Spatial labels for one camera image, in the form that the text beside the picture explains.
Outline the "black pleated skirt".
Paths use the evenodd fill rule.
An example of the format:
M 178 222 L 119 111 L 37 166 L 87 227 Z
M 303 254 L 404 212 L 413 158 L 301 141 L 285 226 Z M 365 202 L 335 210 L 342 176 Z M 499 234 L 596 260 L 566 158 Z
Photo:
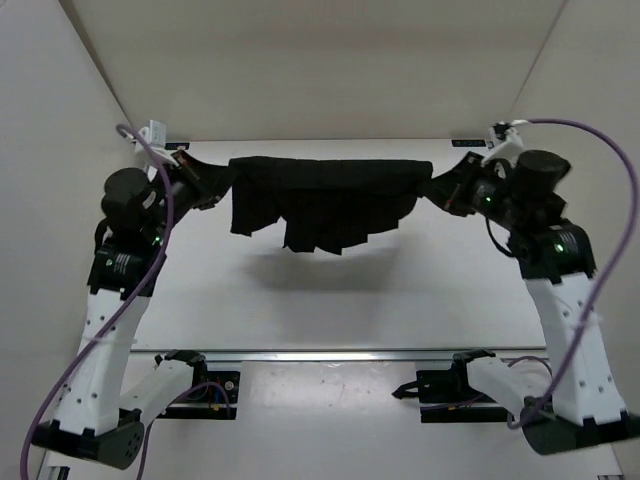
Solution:
M 250 156 L 206 168 L 204 184 L 215 200 L 231 196 L 232 233 L 250 237 L 283 220 L 284 247 L 340 255 L 398 229 L 425 196 L 433 170 L 425 160 Z

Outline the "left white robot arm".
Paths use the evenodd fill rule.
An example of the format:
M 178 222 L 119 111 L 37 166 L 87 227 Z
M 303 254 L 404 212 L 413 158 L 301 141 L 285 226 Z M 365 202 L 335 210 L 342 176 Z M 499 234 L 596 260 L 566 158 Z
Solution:
M 145 453 L 150 426 L 167 407 L 211 387 L 205 357 L 171 350 L 128 392 L 121 387 L 131 347 L 160 271 L 172 229 L 192 209 L 205 210 L 229 190 L 224 166 L 184 151 L 155 176 L 135 167 L 104 183 L 88 278 L 87 318 L 76 359 L 57 381 L 52 418 L 31 427 L 27 444 L 126 470 Z

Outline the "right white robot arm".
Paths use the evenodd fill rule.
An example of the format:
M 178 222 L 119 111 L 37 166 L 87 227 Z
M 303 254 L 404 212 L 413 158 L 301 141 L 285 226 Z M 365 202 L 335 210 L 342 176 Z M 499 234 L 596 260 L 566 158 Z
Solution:
M 586 231 L 564 218 L 557 184 L 570 163 L 543 150 L 515 162 L 468 153 L 437 176 L 429 199 L 456 216 L 480 214 L 509 233 L 507 247 L 536 307 L 552 378 L 527 379 L 489 352 L 455 355 L 449 391 L 482 393 L 509 413 L 540 455 L 636 439 L 639 418 L 615 385 L 594 310 L 596 266 Z

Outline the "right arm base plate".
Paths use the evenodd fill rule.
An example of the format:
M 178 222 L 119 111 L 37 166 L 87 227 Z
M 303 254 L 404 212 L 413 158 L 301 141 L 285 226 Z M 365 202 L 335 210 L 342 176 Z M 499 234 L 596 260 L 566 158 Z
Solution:
M 486 349 L 455 353 L 447 370 L 418 370 L 415 380 L 391 395 L 398 400 L 417 399 L 423 424 L 505 423 L 508 411 L 468 383 L 467 365 L 482 358 L 497 356 Z

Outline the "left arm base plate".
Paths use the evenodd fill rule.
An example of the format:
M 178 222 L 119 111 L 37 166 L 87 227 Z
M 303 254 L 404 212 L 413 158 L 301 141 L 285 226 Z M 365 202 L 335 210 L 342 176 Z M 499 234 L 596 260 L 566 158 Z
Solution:
M 234 420 L 237 415 L 241 370 L 209 362 L 194 350 L 171 350 L 154 357 L 155 370 L 185 366 L 191 375 L 180 397 L 163 407 L 162 419 Z

